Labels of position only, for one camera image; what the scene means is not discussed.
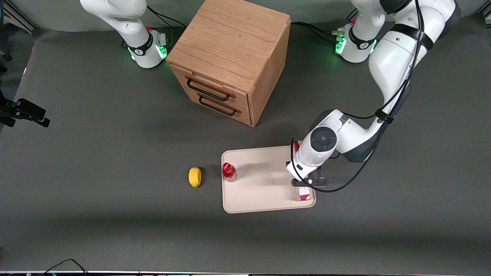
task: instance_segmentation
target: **wooden drawer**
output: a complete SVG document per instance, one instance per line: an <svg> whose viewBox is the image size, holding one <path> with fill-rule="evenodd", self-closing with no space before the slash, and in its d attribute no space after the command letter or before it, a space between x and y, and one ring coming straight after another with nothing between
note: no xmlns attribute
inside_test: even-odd
<svg viewBox="0 0 491 276"><path fill-rule="evenodd" d="M166 60L192 101L255 126L285 67L290 23L248 1L205 0Z"/></svg>
<svg viewBox="0 0 491 276"><path fill-rule="evenodd" d="M171 65L170 68L190 100L244 124L251 125L246 95L232 92L224 87L217 88L218 85L211 84L210 81L193 76L192 73L175 66Z"/></svg>

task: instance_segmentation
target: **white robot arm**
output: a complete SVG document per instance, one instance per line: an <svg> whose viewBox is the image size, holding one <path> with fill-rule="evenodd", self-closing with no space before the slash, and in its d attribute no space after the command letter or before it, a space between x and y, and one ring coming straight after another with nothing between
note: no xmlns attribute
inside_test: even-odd
<svg viewBox="0 0 491 276"><path fill-rule="evenodd" d="M147 9L146 0L80 0L80 3L87 12L116 29L140 67L155 67L167 56L165 34L148 30L139 19Z"/></svg>
<svg viewBox="0 0 491 276"><path fill-rule="evenodd" d="M409 93L406 87L412 68L460 19L460 9L454 0L352 0L352 3L359 10L358 18L354 25L338 29L349 29L349 35L339 42L335 52L347 61L361 62L374 48L369 68L382 91L384 105L373 116L375 119L368 129L339 110L320 114L293 162L287 165L287 170L299 181L322 165L335 150L350 162L368 161ZM384 11L393 14L396 24L374 47L375 36L385 21ZM425 26L422 32L419 16Z"/></svg>

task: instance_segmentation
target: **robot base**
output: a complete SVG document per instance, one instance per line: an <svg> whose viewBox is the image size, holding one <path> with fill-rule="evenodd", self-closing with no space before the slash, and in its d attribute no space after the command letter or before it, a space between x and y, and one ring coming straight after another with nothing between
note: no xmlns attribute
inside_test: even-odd
<svg viewBox="0 0 491 276"><path fill-rule="evenodd" d="M338 31L348 33L353 24L346 24L345 26L338 28ZM336 44L335 53L342 56L348 62L360 63L368 58L371 52L373 52L377 41L375 40L371 45L367 45L364 50L358 49L356 44L351 41L349 36L345 35L341 41Z"/></svg>
<svg viewBox="0 0 491 276"><path fill-rule="evenodd" d="M167 37L165 33L159 33L156 30L150 30L149 33L153 36L153 43L145 55L136 55L128 49L131 58L142 68L152 68L159 65L168 54Z"/></svg>

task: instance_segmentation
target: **black clamp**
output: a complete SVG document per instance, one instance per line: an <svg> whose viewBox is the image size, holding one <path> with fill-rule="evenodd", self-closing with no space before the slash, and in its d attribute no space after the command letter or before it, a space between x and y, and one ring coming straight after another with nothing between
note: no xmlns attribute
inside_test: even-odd
<svg viewBox="0 0 491 276"><path fill-rule="evenodd" d="M137 56L142 56L147 53L147 50L152 47L153 44L153 35L150 32L148 33L148 40L145 44L141 45L140 47L131 47L128 45L128 49L130 49L131 52L135 53Z"/></svg>
<svg viewBox="0 0 491 276"><path fill-rule="evenodd" d="M380 120L384 121L387 124L392 123L395 118L394 116L390 116L389 114L383 112L382 109L377 109L377 112L375 112L375 116L377 116Z"/></svg>
<svg viewBox="0 0 491 276"><path fill-rule="evenodd" d="M403 33L416 41L419 40L419 35L421 34L421 44L423 44L426 50L429 51L433 47L433 40L431 40L431 38L427 34L411 26L404 24L394 24L394 26L392 26L389 31Z"/></svg>
<svg viewBox="0 0 491 276"><path fill-rule="evenodd" d="M0 124L13 127L15 119L24 119L47 128L50 120L44 117L45 113L46 110L26 99L19 99L17 102L5 99L0 90Z"/></svg>

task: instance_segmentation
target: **gray mat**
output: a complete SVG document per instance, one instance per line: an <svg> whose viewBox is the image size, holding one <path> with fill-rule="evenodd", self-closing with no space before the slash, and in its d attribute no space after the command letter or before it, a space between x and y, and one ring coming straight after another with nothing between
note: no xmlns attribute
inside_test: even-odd
<svg viewBox="0 0 491 276"><path fill-rule="evenodd" d="M382 96L368 64L343 62L292 26L285 71L251 128L189 101L166 64L138 68L120 41L39 34L18 96L52 124L18 122L0 136L3 270L72 257L88 270L491 274L482 17L464 19L416 68L412 95L351 186L313 208L236 215L221 206L222 152L301 139L326 109L369 115ZM204 168L199 189L192 166ZM334 187L358 166L323 168Z"/></svg>

